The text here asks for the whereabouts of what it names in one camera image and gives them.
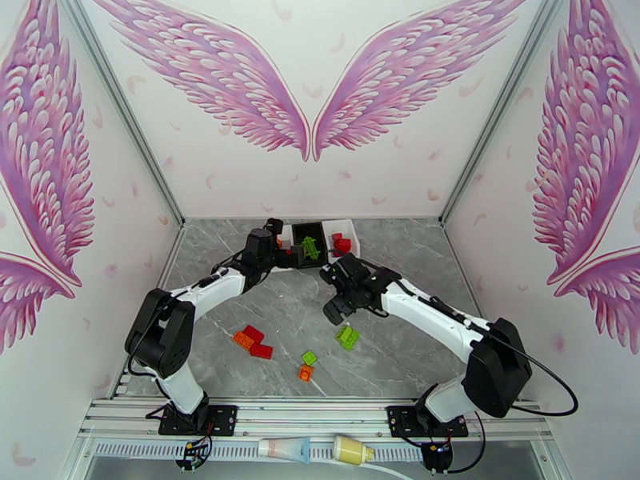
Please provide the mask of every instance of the angel wing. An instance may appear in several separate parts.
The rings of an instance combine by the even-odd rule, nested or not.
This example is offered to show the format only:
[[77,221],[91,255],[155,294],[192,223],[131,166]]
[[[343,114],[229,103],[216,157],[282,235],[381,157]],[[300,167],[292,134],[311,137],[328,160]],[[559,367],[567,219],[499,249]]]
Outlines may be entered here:
[[596,258],[555,292],[571,291],[589,299],[598,332],[605,329],[633,354],[640,350],[640,246]]
[[385,27],[351,59],[312,130],[314,159],[363,146],[438,96],[503,38],[525,0],[460,0]]
[[602,0],[570,0],[546,83],[534,195],[536,240],[556,253],[548,283],[602,240],[638,164],[640,79]]
[[91,242],[89,143],[53,0],[30,0],[0,73],[0,185],[36,255],[81,286],[72,266]]
[[0,252],[0,354],[5,338],[11,347],[25,330],[35,330],[35,314],[43,299],[54,294],[73,298],[74,293],[44,266],[19,255]]
[[240,30],[156,0],[94,0],[124,43],[234,133],[268,151],[309,157],[309,124],[260,45]]

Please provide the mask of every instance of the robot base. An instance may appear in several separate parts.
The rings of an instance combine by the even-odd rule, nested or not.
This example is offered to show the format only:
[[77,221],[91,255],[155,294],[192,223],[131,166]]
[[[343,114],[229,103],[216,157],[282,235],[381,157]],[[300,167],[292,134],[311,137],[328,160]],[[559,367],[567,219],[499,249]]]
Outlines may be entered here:
[[166,407],[162,412],[158,434],[162,436],[233,436],[237,415],[237,406],[209,404],[206,419],[198,429],[192,422],[185,419],[184,414],[173,407]]
[[388,406],[386,416],[391,436],[394,438],[465,438],[469,436],[463,416],[450,421],[439,422],[428,430],[418,421],[414,406]]

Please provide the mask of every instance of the white wall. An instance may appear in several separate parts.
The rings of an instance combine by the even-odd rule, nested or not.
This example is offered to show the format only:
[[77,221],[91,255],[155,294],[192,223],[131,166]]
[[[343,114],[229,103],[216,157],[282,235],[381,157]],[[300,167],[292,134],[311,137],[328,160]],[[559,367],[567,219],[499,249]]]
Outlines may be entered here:
[[[0,1],[2,60],[27,2]],[[177,231],[64,16],[60,30],[78,62],[84,134],[90,142],[90,196],[95,200],[93,241],[74,256],[74,272],[82,281],[82,287],[70,285],[75,298],[59,294],[45,299],[33,336],[27,332],[11,348],[5,334],[0,477],[7,480],[57,477],[90,400],[103,397],[118,372],[126,333],[142,297],[156,283]],[[0,126],[0,134],[6,141],[7,126]],[[1,150],[0,157],[10,156],[6,146]],[[0,249],[41,262],[1,191]],[[4,333],[8,305],[0,303]]]
[[[640,0],[605,1],[610,5],[615,29],[631,40],[635,52],[640,53],[640,26],[635,15]],[[484,155],[475,183],[455,210],[448,231],[475,284],[486,316],[489,319],[502,316],[515,322],[527,350],[555,370],[578,394],[581,403],[575,416],[550,421],[573,477],[637,478],[640,357],[629,347],[630,336],[624,333],[624,322],[613,329],[614,336],[622,335],[626,344],[623,347],[618,338],[610,338],[606,328],[598,332],[595,312],[587,298],[575,292],[554,296],[559,283],[546,284],[555,269],[554,253],[534,240],[537,234],[532,220],[533,195],[539,196],[541,190],[534,188],[532,180],[538,163],[537,136],[542,129],[544,86],[550,73],[550,53],[556,48],[559,30],[569,24],[568,13],[567,1]],[[632,70],[635,76],[640,73],[637,65]],[[622,86],[636,110],[640,94],[632,90],[633,78],[629,76]],[[634,131],[637,114],[623,118],[625,127]],[[592,123],[590,128],[596,134],[602,133],[598,124]],[[635,143],[625,145],[619,139],[617,151],[619,158],[632,158],[638,148]],[[567,161],[575,164],[578,156],[569,152]],[[615,193],[618,186],[607,185],[607,181],[602,178],[602,193]],[[590,258],[640,243],[638,201],[640,174],[636,171],[604,239]],[[633,314],[627,331],[637,329],[638,325],[638,284],[633,277],[637,272],[636,266],[618,266],[615,272],[621,282],[630,281],[627,287],[630,298],[625,300],[623,291],[617,294],[611,307],[612,312],[620,311],[630,303]],[[604,281],[610,277],[601,275]],[[593,276],[584,278],[593,280]],[[540,370],[534,370],[525,397],[535,398],[552,410],[570,405],[562,389]]]
[[[354,53],[381,28],[458,0],[159,0],[257,40],[313,125]],[[189,217],[434,216],[463,167],[541,0],[439,96],[355,152],[303,162],[228,134],[122,44],[114,17],[82,0],[184,214]]]

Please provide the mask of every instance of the pink wing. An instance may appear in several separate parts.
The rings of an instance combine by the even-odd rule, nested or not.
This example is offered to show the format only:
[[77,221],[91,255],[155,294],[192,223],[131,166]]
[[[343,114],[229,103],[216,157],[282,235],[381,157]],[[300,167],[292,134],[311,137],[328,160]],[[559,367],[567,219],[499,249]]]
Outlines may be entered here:
[[420,12],[369,38],[316,119],[314,159],[333,145],[364,146],[433,100],[475,65],[525,0],[460,0]]
[[124,43],[171,85],[256,146],[309,157],[309,128],[275,64],[240,30],[155,0],[94,0]]
[[638,164],[640,80],[632,53],[602,0],[571,0],[538,136],[534,224],[536,239],[556,253],[549,284],[592,255]]
[[35,314],[43,299],[54,294],[73,298],[74,293],[62,280],[49,276],[47,268],[24,257],[0,252],[0,354],[8,337],[12,346],[25,330],[35,329]]
[[69,44],[52,0],[31,0],[0,81],[0,183],[35,253],[80,286],[73,256],[91,240],[88,141]]
[[589,299],[596,326],[634,354],[640,350],[640,246],[605,254],[588,262],[564,282],[556,296],[575,291]]

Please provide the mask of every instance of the green object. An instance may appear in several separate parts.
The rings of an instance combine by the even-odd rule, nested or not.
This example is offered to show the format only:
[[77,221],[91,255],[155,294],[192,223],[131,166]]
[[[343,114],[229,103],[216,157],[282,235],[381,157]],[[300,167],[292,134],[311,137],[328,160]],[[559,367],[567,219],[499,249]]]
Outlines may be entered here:
[[318,257],[320,256],[320,250],[318,250],[318,248],[316,248],[315,246],[315,238],[307,235],[300,243],[302,245],[302,249],[305,252],[305,258],[308,257],[312,261],[317,261]]
[[355,343],[359,338],[360,333],[351,328],[351,326],[343,326],[338,334],[335,335],[335,339],[340,342],[342,348],[349,351],[354,349]]
[[302,356],[302,360],[304,361],[305,364],[311,367],[313,364],[315,364],[318,361],[318,357],[315,356],[314,352],[309,350]]

